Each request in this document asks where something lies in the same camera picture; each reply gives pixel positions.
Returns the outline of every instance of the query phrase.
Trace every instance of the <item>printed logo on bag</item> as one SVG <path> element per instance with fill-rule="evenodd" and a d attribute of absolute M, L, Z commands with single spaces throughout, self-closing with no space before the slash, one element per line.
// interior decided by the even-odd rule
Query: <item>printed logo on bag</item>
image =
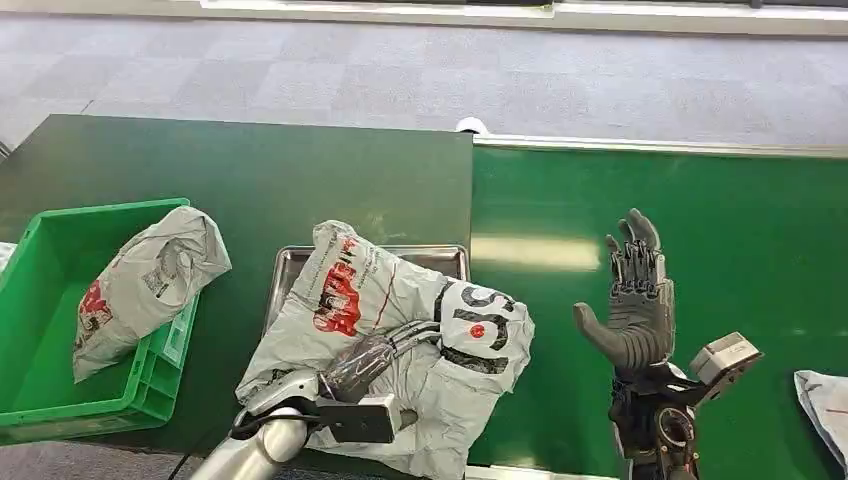
<path fill-rule="evenodd" d="M 77 319 L 79 325 L 74 339 L 74 351 L 81 349 L 97 330 L 112 320 L 112 310 L 103 298 L 100 280 L 92 282 L 86 290 L 79 305 Z"/>
<path fill-rule="evenodd" d="M 509 358 L 500 352 L 509 341 L 507 323 L 520 320 L 515 300 L 489 288 L 448 282 L 436 298 L 434 310 L 435 318 L 443 324 L 461 321 L 459 326 L 449 327 L 450 330 L 460 328 L 462 334 L 454 336 L 451 345 L 442 346 L 445 360 L 484 374 L 500 374 L 506 370 Z M 494 332 L 487 336 L 490 328 Z"/>
<path fill-rule="evenodd" d="M 353 254 L 355 246 L 354 238 L 345 238 L 339 260 L 327 273 L 318 310 L 312 318 L 312 324 L 322 332 L 340 332 L 349 337 L 356 334 L 354 326 L 361 314 L 359 292 L 353 287 L 356 270 L 351 266 L 356 257 Z"/>

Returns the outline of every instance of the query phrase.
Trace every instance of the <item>humanoid robot hand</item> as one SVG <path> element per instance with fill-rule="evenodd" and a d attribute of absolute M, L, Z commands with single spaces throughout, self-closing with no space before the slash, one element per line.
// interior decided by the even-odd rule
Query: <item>humanoid robot hand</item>
<path fill-rule="evenodd" d="M 606 236 L 612 286 L 609 320 L 598 322 L 592 307 L 573 307 L 577 328 L 618 369 L 639 370 L 663 363 L 674 351 L 674 282 L 653 223 L 633 208 L 618 221 L 624 248 Z"/>
<path fill-rule="evenodd" d="M 363 337 L 345 348 L 320 374 L 326 396 L 357 403 L 392 362 L 415 347 L 441 337 L 439 322 L 416 320 L 386 334 Z"/>

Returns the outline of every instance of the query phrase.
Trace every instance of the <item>gray carpet floor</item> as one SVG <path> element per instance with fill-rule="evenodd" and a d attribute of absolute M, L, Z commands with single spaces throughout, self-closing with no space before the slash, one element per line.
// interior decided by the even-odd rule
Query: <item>gray carpet floor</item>
<path fill-rule="evenodd" d="M 50 113 L 848 145 L 848 43 L 0 15 L 0 140 Z M 164 479 L 176 461 L 42 443 L 0 448 L 0 479 Z"/>

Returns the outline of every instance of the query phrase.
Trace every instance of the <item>white plastic bag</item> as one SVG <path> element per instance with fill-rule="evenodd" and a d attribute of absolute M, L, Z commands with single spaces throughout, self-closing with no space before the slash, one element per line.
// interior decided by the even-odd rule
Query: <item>white plastic bag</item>
<path fill-rule="evenodd" d="M 848 378 L 812 370 L 799 370 L 794 377 L 801 408 L 848 479 Z"/>
<path fill-rule="evenodd" d="M 307 446 L 379 460 L 416 476 L 462 478 L 468 449 L 497 399 L 512 390 L 530 361 L 534 326 L 526 306 L 406 262 L 341 222 L 317 225 L 313 241 L 315 252 L 257 347 L 236 396 L 246 403 L 287 369 L 323 370 L 363 335 L 436 319 L 439 344 L 413 348 L 369 389 L 394 393 L 401 408 L 418 414 L 414 425 L 388 445 L 339 444 L 324 429 Z"/>
<path fill-rule="evenodd" d="M 131 238 L 80 301 L 74 381 L 117 363 L 230 268 L 218 226 L 191 207 Z"/>

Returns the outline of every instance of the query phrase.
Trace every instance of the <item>cable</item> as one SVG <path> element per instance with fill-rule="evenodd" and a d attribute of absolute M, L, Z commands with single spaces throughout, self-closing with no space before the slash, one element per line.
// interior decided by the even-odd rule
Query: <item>cable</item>
<path fill-rule="evenodd" d="M 183 455 L 183 458 L 180 459 L 180 461 L 177 463 L 177 465 L 171 471 L 171 474 L 168 475 L 168 480 L 174 480 L 175 478 L 177 478 L 177 474 L 180 473 L 180 469 L 183 468 L 183 465 L 185 465 L 186 460 L 188 460 L 188 457 L 190 457 L 190 456 L 191 456 L 191 452 Z"/>
<path fill-rule="evenodd" d="M 230 431 L 230 435 L 240 435 L 242 433 L 251 432 L 261 427 L 262 425 L 270 422 L 271 420 L 303 420 L 305 422 L 320 422 L 321 417 L 317 415 L 269 415 L 267 417 L 257 418 L 256 420 L 248 422 L 244 425 L 233 427 Z M 211 430 L 207 431 L 206 434 L 201 436 L 197 443 L 191 449 L 189 449 L 189 451 L 185 455 L 183 455 L 183 458 L 180 459 L 180 461 L 174 466 L 174 470 L 171 471 L 170 475 L 168 475 L 168 480 L 174 480 L 175 478 L 177 478 L 177 474 L 180 473 L 180 469 L 182 469 L 183 465 L 185 465 L 185 462 L 188 461 L 188 458 L 191 456 L 192 452 L 194 452 L 200 445 L 200 443 L 204 439 L 206 439 L 209 433 L 211 433 Z"/>
<path fill-rule="evenodd" d="M 177 478 L 177 474 L 180 473 L 180 469 L 183 468 L 183 465 L 185 465 L 185 462 L 188 461 L 188 459 L 189 459 L 189 457 L 191 457 L 192 453 L 197 451 L 197 447 L 199 447 L 200 444 L 203 443 L 204 440 L 206 440 L 206 437 L 208 437 L 210 433 L 212 433 L 212 428 L 210 428 L 209 430 L 206 430 L 206 433 L 201 435 L 200 438 L 198 438 L 197 441 L 194 442 L 194 445 L 192 445 L 191 448 L 188 449 L 186 454 L 183 455 L 183 458 L 181 458 L 180 461 L 177 462 L 177 464 L 174 466 L 174 469 L 171 470 L 171 474 L 168 475 L 168 480 L 174 480 L 175 478 Z"/>
<path fill-rule="evenodd" d="M 233 427 L 231 435 L 241 435 L 242 433 L 251 432 L 271 420 L 303 420 L 305 422 L 320 422 L 321 417 L 318 415 L 268 415 L 267 417 L 259 417 L 256 420 L 245 423 L 244 425 Z"/>

